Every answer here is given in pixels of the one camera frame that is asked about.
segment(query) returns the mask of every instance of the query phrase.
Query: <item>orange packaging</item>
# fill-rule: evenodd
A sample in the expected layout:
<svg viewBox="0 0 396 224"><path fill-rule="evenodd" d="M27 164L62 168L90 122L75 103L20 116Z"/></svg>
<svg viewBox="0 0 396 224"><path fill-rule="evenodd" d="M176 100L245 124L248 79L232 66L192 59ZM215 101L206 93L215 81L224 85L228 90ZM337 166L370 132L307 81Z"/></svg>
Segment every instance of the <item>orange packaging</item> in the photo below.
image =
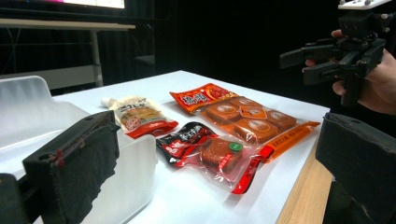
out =
<svg viewBox="0 0 396 224"><path fill-rule="evenodd" d="M213 83L200 88L170 92L177 103L189 113L220 127L244 142L254 144L258 155L271 151L262 162L269 162L303 140L320 123L302 120L227 91Z"/></svg>
<svg viewBox="0 0 396 224"><path fill-rule="evenodd" d="M189 113L194 113L196 109L204 105L211 105L215 102L238 96L234 92L227 91L212 83L191 91L170 93L176 102Z"/></svg>

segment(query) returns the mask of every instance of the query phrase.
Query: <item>white tray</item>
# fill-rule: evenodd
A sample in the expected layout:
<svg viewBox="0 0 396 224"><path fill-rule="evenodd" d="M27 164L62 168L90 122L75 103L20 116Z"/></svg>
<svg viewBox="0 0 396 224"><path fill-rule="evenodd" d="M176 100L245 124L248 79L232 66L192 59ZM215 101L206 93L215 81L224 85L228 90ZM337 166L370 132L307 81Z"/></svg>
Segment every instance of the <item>white tray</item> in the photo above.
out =
<svg viewBox="0 0 396 224"><path fill-rule="evenodd" d="M0 173L21 178L21 161L89 114L67 102L55 102L41 77L0 79ZM122 223L146 205L157 164L155 138L134 140L118 131L120 157L92 203L86 223Z"/></svg>

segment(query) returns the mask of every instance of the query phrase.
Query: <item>wooden table edge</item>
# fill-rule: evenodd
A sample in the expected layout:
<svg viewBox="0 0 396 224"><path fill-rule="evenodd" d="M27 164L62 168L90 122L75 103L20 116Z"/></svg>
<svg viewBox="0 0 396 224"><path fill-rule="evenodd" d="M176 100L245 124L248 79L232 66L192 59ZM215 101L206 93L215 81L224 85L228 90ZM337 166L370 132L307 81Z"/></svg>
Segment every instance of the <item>wooden table edge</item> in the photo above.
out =
<svg viewBox="0 0 396 224"><path fill-rule="evenodd" d="M277 224L322 223L332 174L315 158L318 139L279 215Z"/></svg>

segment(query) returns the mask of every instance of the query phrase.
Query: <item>snack package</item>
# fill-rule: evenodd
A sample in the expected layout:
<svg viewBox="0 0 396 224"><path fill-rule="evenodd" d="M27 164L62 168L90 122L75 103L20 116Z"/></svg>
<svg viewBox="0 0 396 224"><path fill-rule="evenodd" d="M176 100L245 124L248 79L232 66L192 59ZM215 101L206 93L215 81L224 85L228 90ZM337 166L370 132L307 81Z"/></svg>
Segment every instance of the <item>snack package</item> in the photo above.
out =
<svg viewBox="0 0 396 224"><path fill-rule="evenodd" d="M242 141L258 148L270 144L268 147L275 152L266 162L304 139L320 124L292 117L212 83L170 94L187 112L201 116ZM281 147L278 144L275 147L274 141L281 141Z"/></svg>
<svg viewBox="0 0 396 224"><path fill-rule="evenodd" d="M123 132L132 138L144 134L159 136L169 133L178 125L177 121L165 117L155 102L145 97L127 96L119 100L103 98L101 104L114 110Z"/></svg>
<svg viewBox="0 0 396 224"><path fill-rule="evenodd" d="M271 147L262 147L258 153L257 146L231 135L217 135L199 122L158 138L157 148L170 164L193 166L233 194L248 191L257 167L274 152Z"/></svg>

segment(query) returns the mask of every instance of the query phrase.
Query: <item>robotic arm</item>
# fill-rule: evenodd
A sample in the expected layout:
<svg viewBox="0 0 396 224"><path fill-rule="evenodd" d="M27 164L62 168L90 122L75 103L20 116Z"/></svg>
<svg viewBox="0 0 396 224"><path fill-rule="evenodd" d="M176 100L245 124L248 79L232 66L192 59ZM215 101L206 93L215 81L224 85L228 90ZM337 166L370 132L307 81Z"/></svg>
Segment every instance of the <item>robotic arm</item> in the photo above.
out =
<svg viewBox="0 0 396 224"><path fill-rule="evenodd" d="M389 32L395 13L374 14L371 8L391 0L341 1L339 9L349 9L339 18L341 38L320 39L307 43L301 49L280 55L280 67L286 68L315 60L317 65L306 68L304 84L315 85L335 78L344 80L344 106L358 103L361 82L382 60L386 40L377 38L377 32Z"/></svg>

